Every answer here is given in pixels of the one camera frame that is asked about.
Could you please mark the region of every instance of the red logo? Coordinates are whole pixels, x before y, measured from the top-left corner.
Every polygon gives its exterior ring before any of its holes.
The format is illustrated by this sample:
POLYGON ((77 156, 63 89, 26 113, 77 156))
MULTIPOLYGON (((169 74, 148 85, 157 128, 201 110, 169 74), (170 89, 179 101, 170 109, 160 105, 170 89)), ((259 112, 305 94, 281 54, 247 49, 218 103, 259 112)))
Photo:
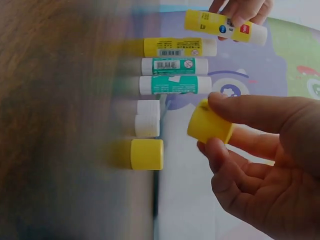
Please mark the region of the red logo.
POLYGON ((240 27, 240 33, 249 34, 249 32, 250 32, 250 26, 249 25, 243 24, 240 27))

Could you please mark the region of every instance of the yellow cap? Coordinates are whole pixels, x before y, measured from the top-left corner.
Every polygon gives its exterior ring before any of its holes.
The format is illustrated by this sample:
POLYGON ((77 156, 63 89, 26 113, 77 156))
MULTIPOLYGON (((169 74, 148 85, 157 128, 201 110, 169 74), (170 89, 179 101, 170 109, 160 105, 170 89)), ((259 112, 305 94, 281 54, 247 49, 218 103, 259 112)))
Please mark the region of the yellow cap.
POLYGON ((208 99, 203 99, 191 116, 187 134, 202 143, 209 138, 218 138, 227 144, 232 131, 233 124, 215 114, 209 107, 208 99))
POLYGON ((161 139, 133 139, 130 160, 133 170, 162 170, 164 142, 161 139))

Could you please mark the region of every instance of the white cap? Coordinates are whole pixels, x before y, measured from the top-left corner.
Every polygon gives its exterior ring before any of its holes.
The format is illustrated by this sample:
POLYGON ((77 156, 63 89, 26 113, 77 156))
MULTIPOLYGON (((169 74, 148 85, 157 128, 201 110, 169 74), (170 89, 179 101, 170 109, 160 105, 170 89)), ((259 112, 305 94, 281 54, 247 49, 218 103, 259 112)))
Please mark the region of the white cap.
POLYGON ((213 38, 202 38, 202 56, 215 57, 217 55, 217 41, 213 38))
POLYGON ((138 100, 136 104, 137 115, 157 116, 160 119, 159 100, 138 100))
POLYGON ((134 130, 137 137, 159 137, 160 120, 158 116, 136 115, 134 130))
POLYGON ((209 63, 207 58, 195 58, 195 74, 208 74, 209 63))
POLYGON ((142 58, 141 60, 141 73, 142 76, 149 76, 153 74, 153 59, 152 58, 142 58))
POLYGON ((140 95, 150 95, 151 92, 151 76, 141 76, 139 79, 140 95))
POLYGON ((267 42, 268 29, 265 26, 252 23, 249 43, 264 46, 267 42))
POLYGON ((212 82, 209 76, 198 76, 198 94, 209 94, 212 92, 212 82))

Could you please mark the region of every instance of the blue logo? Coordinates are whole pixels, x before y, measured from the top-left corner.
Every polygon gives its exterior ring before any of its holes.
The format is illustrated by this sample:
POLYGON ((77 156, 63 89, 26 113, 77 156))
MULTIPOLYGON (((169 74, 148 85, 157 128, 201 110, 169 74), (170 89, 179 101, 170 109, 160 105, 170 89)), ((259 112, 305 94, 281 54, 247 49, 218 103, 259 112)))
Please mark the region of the blue logo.
POLYGON ((224 33, 226 33, 227 28, 226 28, 224 25, 221 25, 221 26, 219 27, 219 31, 220 31, 220 33, 224 34, 224 33))

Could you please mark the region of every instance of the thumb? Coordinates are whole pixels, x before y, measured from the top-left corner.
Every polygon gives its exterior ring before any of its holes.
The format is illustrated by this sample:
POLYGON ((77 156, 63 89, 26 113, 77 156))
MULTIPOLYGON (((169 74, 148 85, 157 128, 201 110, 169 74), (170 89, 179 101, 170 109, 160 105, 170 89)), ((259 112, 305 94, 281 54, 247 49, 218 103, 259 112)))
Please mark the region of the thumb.
POLYGON ((240 27, 246 21, 254 18, 260 11, 260 8, 264 4, 264 2, 265 0, 242 1, 238 10, 235 12, 231 19, 233 25, 235 27, 240 27))
POLYGON ((223 119, 273 134, 281 133, 291 118, 300 116, 315 102, 305 97, 260 95, 223 98, 218 92, 212 92, 208 97, 211 109, 223 119))

